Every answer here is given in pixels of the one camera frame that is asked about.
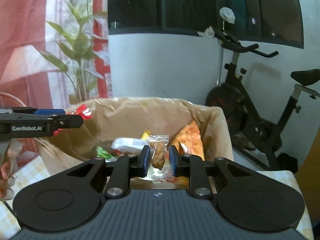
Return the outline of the person's left hand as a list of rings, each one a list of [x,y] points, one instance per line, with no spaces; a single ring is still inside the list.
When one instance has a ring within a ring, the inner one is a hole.
[[[16,139],[1,141],[1,201],[11,200],[15,183],[12,176],[23,145]]]

